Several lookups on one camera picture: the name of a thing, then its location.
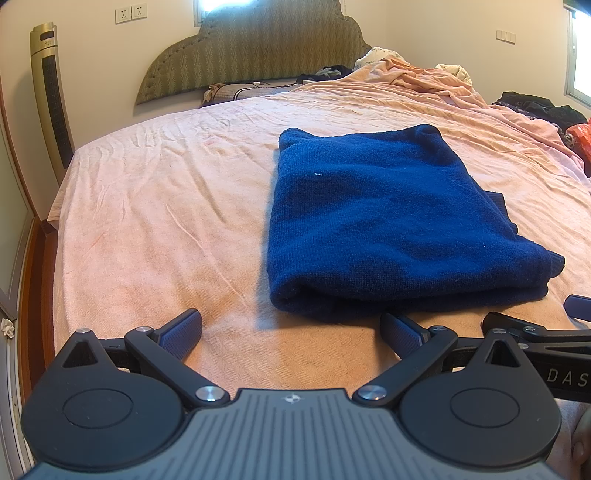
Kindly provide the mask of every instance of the gold tower fan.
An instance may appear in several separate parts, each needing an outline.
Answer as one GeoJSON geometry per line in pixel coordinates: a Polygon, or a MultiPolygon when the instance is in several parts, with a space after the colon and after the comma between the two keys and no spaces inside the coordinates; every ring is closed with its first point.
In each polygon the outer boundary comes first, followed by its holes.
{"type": "Polygon", "coordinates": [[[43,137],[58,183],[74,156],[74,143],[61,88],[57,57],[57,29],[53,22],[31,32],[31,70],[43,137]]]}

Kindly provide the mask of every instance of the headboard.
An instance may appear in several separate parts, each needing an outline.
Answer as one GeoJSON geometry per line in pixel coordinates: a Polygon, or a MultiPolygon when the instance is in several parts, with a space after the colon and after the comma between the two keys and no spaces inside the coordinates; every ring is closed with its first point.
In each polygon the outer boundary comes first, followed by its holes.
{"type": "Polygon", "coordinates": [[[353,67],[371,47],[339,0],[253,0],[212,11],[199,33],[152,62],[136,105],[207,87],[353,67]]]}

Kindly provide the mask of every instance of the pink blanket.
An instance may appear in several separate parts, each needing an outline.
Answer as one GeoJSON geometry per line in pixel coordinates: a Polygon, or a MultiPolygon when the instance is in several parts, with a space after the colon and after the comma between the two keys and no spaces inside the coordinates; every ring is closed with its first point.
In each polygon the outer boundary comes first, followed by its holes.
{"type": "MultiPolygon", "coordinates": [[[[520,234],[566,257],[546,298],[500,310],[574,328],[564,299],[591,295],[591,184],[582,161],[550,124],[487,106],[442,70],[389,57],[342,80],[162,116],[80,148],[49,218],[59,222],[56,349],[80,326],[112,338],[196,307],[204,332],[187,364],[230,392],[353,391],[395,362],[377,319],[320,325],[269,302],[277,139],[289,127],[328,136],[423,123],[441,131],[480,186],[505,195],[520,234]]],[[[487,311],[414,318],[479,336],[487,311]]]]}

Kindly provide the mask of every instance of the folded towel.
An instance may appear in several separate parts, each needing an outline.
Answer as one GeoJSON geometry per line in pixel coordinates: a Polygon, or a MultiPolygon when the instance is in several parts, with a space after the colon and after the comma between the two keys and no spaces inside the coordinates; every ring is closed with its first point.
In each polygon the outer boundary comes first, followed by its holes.
{"type": "Polygon", "coordinates": [[[288,129],[269,223],[280,310],[325,321],[536,300],[564,258],[516,234],[437,128],[288,129]]]}

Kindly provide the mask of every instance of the gray gripper plate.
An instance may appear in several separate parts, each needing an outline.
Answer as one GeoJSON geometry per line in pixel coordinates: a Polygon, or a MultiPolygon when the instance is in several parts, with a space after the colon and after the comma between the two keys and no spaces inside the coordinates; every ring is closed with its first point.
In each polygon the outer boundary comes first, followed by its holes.
{"type": "Polygon", "coordinates": [[[344,390],[242,390],[226,407],[198,411],[175,443],[140,465],[80,473],[42,463],[27,475],[27,480],[489,478],[560,479],[542,462],[496,473],[443,463],[411,443],[390,411],[356,405],[344,390]]]}

